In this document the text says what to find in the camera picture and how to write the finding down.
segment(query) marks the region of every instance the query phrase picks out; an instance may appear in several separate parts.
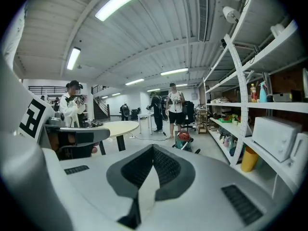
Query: white toaster oven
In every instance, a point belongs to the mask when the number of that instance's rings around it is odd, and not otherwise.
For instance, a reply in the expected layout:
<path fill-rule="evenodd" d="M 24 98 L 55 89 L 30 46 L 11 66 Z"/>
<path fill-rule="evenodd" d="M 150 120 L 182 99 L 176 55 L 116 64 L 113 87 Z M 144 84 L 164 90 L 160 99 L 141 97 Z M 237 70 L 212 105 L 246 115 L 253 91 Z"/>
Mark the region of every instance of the white toaster oven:
<path fill-rule="evenodd" d="M 272 154 L 279 162 L 291 153 L 302 126 L 271 116 L 256 117 L 252 139 Z"/>

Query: black table leg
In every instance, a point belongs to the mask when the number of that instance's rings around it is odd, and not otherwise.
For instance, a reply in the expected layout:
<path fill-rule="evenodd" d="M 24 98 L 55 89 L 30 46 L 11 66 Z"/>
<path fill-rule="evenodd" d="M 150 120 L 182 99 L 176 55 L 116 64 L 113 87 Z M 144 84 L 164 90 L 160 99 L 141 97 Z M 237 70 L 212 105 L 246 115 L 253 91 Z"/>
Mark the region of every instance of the black table leg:
<path fill-rule="evenodd" d="M 104 148 L 104 145 L 103 145 L 103 141 L 100 142 L 100 150 L 101 150 L 102 155 L 106 155 L 105 148 Z"/>
<path fill-rule="evenodd" d="M 121 136 L 117 136 L 116 138 L 116 141 L 117 141 L 117 146 L 119 148 L 119 151 L 125 151 L 125 144 L 124 144 L 124 137 L 123 135 Z"/>

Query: yellow trash bin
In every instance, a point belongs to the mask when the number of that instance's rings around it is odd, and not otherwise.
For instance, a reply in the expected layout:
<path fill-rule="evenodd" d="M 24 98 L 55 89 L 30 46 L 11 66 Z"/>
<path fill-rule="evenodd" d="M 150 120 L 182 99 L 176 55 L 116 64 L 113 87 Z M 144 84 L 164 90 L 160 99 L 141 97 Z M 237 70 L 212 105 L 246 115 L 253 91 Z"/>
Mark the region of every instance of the yellow trash bin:
<path fill-rule="evenodd" d="M 249 146 L 246 146 L 243 160 L 242 160 L 242 165 L 241 165 L 242 171 L 244 172 L 251 171 L 254 168 L 258 160 L 258 157 L 259 155 L 255 153 L 253 149 L 251 149 Z"/>

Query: white jacket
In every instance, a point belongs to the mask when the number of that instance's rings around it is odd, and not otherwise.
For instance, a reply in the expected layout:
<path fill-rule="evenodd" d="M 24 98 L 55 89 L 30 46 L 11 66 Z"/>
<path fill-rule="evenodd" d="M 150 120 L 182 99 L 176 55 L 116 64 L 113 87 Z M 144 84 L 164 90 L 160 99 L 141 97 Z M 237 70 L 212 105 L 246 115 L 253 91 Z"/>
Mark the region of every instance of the white jacket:
<path fill-rule="evenodd" d="M 81 104 L 80 107 L 77 107 L 77 103 L 75 100 L 67 103 L 66 99 L 69 98 L 68 92 L 61 97 L 60 100 L 60 113 L 64 115 L 65 125 L 67 127 L 74 127 L 74 122 L 77 123 L 77 127 L 79 127 L 79 121 L 77 114 L 82 114 L 82 112 L 86 109 L 84 104 Z"/>

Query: table leg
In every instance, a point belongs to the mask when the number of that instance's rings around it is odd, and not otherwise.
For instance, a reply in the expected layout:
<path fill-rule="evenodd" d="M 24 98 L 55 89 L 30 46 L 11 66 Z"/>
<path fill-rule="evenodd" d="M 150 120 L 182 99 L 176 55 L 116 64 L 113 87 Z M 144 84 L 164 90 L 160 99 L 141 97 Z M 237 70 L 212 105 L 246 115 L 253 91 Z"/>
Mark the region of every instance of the table leg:
<path fill-rule="evenodd" d="M 125 144 L 124 144 L 124 137 L 123 135 L 121 136 L 117 136 L 116 138 L 116 141 L 117 141 L 117 146 L 119 148 L 119 151 L 125 151 Z"/>
<path fill-rule="evenodd" d="M 103 145 L 103 141 L 100 142 L 100 150 L 101 150 L 102 155 L 106 155 L 105 148 L 104 148 L 104 145 Z"/>
<path fill-rule="evenodd" d="M 139 123 L 139 133 L 141 133 L 140 116 L 138 116 L 138 123 Z"/>
<path fill-rule="evenodd" d="M 152 117 L 150 116 L 150 124 L 151 124 L 151 134 L 153 134 L 153 131 L 152 131 Z"/>

